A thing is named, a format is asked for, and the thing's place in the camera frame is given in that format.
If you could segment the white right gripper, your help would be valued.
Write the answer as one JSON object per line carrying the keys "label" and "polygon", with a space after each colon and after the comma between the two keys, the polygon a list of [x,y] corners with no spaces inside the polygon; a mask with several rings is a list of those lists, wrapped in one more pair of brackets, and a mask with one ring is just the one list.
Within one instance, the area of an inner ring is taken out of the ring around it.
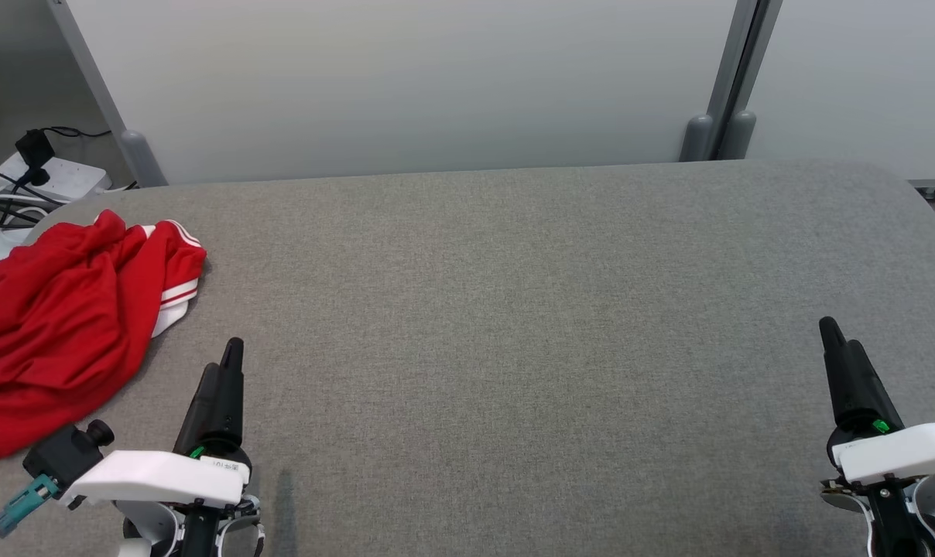
{"label": "white right gripper", "polygon": [[886,434],[830,449],[845,480],[870,486],[889,478],[935,475],[935,422],[904,429],[860,341],[847,342],[831,316],[822,317],[818,327],[836,427],[854,434]]}

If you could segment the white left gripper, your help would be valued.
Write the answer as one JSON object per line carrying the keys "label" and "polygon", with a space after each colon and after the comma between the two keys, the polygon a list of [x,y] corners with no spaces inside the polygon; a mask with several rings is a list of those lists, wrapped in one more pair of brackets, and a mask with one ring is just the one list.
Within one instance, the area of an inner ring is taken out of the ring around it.
{"label": "white left gripper", "polygon": [[[216,390],[217,434],[241,446],[244,348],[241,338],[232,337],[220,363],[205,367],[175,440],[176,454],[156,450],[110,452],[65,490],[64,500],[85,497],[97,503],[201,504],[220,510],[240,504],[251,479],[251,468],[234,460],[202,455],[217,449],[217,441],[206,433]],[[201,457],[186,457],[196,450],[200,450]]]}

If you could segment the red shorts with white hem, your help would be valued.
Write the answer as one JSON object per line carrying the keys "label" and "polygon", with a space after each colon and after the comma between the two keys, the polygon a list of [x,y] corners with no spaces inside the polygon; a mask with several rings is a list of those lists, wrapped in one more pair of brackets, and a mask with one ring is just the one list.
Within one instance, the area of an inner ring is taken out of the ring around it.
{"label": "red shorts with white hem", "polygon": [[91,415],[142,366],[173,232],[111,211],[0,263],[0,459]]}

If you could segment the white power strip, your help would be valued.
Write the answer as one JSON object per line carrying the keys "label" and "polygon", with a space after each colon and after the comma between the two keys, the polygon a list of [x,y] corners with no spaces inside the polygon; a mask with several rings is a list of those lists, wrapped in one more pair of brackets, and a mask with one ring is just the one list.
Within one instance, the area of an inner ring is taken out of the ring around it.
{"label": "white power strip", "polygon": [[[28,184],[26,187],[61,203],[71,203],[91,195],[106,193],[114,186],[105,169],[67,161],[57,156],[50,159],[43,169],[49,174],[49,180],[42,186]],[[26,170],[28,166],[18,152],[14,152],[0,165],[0,173],[12,179],[19,179]],[[0,187],[12,192],[11,181],[1,176]]]}

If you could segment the white partition panel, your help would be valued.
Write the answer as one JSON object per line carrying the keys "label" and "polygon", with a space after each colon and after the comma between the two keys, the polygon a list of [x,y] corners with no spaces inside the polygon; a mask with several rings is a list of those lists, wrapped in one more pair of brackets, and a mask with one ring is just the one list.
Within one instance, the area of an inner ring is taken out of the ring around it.
{"label": "white partition panel", "polygon": [[935,179],[935,0],[783,0],[748,108],[751,159]]}
{"label": "white partition panel", "polygon": [[672,162],[737,0],[67,0],[168,183]]}

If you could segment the black power adapter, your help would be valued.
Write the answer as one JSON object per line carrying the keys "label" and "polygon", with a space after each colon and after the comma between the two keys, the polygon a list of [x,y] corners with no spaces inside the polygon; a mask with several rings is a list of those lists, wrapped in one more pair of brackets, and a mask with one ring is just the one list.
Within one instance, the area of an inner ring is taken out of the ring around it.
{"label": "black power adapter", "polygon": [[50,181],[44,166],[54,157],[53,146],[40,129],[26,131],[15,142],[15,148],[26,165],[26,171],[15,181],[16,186],[43,186]]}

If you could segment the dark grey partition post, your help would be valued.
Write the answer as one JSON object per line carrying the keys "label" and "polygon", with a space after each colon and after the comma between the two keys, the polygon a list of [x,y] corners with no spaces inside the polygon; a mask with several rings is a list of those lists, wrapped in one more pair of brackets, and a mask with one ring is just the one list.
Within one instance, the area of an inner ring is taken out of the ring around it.
{"label": "dark grey partition post", "polygon": [[782,6],[783,0],[755,0],[714,152],[720,161],[747,154],[757,121],[749,103]]}

